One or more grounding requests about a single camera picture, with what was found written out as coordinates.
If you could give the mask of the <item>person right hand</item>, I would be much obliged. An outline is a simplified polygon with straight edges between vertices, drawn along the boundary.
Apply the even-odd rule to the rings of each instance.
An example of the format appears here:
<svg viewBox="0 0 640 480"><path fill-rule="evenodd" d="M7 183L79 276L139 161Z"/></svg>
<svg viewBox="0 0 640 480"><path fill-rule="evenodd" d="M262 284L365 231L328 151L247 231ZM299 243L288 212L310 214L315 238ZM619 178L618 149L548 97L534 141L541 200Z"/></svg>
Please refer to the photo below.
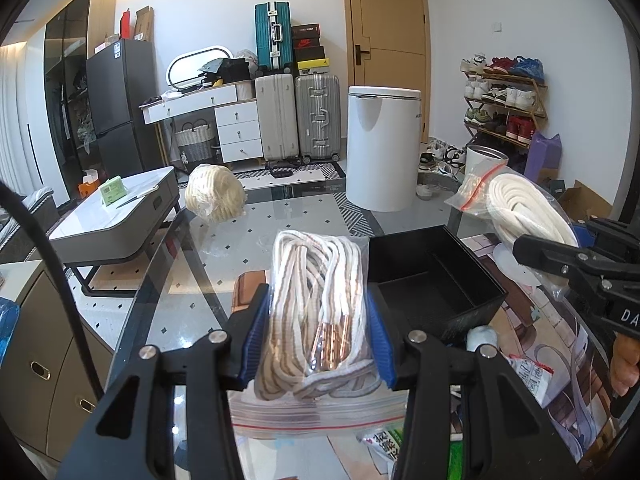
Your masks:
<svg viewBox="0 0 640 480"><path fill-rule="evenodd" d="M638 382L639 360L639 341L617 334L611 360L611 385L619 396L624 396Z"/></svg>

